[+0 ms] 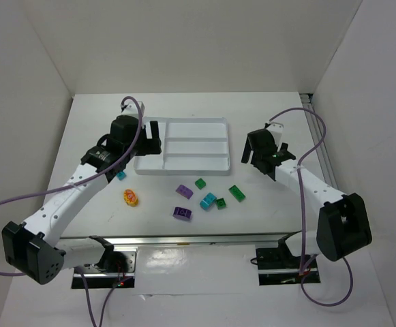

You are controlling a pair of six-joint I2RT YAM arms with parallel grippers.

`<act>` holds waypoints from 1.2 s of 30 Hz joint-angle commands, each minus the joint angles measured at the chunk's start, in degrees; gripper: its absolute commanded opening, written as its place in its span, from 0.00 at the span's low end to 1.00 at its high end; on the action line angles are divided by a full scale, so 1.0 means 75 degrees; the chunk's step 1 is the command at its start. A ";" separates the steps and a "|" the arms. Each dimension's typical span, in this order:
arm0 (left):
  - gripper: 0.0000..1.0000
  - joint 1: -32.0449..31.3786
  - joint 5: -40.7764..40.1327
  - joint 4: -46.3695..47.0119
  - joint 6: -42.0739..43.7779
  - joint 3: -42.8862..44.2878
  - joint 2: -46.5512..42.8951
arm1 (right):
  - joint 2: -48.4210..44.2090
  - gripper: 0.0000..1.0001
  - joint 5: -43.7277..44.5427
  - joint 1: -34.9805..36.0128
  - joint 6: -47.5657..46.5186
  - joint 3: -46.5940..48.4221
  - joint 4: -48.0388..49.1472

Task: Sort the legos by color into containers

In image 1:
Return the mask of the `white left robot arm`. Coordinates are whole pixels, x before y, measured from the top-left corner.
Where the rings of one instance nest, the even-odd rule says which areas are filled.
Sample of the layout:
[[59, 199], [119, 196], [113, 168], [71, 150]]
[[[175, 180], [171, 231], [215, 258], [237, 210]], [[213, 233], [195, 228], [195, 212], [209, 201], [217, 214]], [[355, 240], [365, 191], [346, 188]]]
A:
[[53, 196], [22, 223], [9, 222], [2, 230], [5, 259], [40, 285], [51, 282], [61, 270], [94, 265], [114, 268], [123, 256], [100, 236], [61, 242], [62, 233], [91, 198], [103, 190], [134, 156], [162, 151], [157, 121], [151, 133], [133, 116], [120, 115], [109, 134], [82, 157], [69, 179], [71, 187]]

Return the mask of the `teal long lego brick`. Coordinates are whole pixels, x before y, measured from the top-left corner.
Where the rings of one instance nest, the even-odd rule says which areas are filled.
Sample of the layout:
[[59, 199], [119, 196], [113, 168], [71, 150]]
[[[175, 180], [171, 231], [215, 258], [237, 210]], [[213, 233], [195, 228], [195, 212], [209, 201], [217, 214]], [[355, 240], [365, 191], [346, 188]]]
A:
[[122, 181], [125, 177], [126, 177], [126, 174], [125, 174], [124, 172], [118, 172], [118, 173], [117, 173], [117, 178], [118, 178], [119, 180]]

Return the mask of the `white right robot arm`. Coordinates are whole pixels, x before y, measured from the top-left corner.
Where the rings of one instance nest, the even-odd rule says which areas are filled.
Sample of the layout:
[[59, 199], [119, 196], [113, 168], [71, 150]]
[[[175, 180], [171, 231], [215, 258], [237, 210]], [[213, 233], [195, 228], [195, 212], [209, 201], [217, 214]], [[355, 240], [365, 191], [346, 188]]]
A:
[[289, 258], [322, 254], [336, 262], [371, 244], [372, 235], [365, 203], [357, 193], [344, 192], [297, 163], [288, 144], [279, 143], [280, 133], [270, 127], [248, 133], [241, 162], [250, 163], [301, 197], [301, 212], [309, 206], [318, 218], [312, 231], [294, 232], [278, 240]]

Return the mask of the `green long lego brick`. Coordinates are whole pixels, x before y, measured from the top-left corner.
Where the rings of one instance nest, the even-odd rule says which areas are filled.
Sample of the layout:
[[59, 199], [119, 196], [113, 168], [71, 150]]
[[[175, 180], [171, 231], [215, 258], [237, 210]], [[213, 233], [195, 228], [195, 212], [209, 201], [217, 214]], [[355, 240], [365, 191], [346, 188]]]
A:
[[245, 199], [245, 194], [236, 186], [233, 185], [232, 187], [230, 187], [228, 189], [228, 191], [234, 196], [234, 198], [238, 201], [238, 202], [242, 202]]

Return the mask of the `teal curved lego brick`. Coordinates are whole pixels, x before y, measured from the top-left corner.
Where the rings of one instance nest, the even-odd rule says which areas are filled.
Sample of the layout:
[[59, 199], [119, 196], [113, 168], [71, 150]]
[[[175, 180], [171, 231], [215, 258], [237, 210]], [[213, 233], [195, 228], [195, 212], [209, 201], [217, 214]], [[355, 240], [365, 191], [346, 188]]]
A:
[[209, 210], [212, 205], [216, 201], [216, 196], [212, 193], [208, 193], [203, 199], [200, 201], [200, 207], [204, 209], [205, 211]]

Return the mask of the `small green lego brick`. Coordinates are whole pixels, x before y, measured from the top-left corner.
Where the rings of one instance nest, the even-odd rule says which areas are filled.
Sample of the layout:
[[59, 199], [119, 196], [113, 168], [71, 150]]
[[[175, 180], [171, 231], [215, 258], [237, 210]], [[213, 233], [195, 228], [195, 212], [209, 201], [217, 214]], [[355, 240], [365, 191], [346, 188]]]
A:
[[221, 209], [224, 209], [227, 207], [225, 199], [223, 199], [223, 198], [216, 199], [215, 203], [216, 203], [218, 210], [221, 210]]

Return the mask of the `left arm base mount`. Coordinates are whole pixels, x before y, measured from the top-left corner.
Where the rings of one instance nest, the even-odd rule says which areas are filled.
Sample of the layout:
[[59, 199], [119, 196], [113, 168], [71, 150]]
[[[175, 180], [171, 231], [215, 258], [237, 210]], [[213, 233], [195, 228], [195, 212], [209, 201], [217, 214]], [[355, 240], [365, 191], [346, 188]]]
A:
[[94, 264], [84, 265], [82, 272], [88, 288], [100, 290], [110, 289], [118, 284], [119, 289], [131, 289], [135, 286], [135, 269], [137, 248], [119, 247], [106, 268]]

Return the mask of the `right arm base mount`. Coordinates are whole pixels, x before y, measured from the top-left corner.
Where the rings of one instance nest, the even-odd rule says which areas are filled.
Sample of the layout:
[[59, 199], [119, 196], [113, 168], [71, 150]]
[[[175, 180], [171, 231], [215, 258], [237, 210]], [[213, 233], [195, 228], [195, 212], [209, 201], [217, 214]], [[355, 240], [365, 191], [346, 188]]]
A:
[[320, 283], [318, 265], [313, 261], [305, 272], [299, 274], [300, 258], [278, 248], [257, 248], [256, 256], [250, 263], [258, 269], [260, 286], [300, 284], [305, 278], [306, 283]]

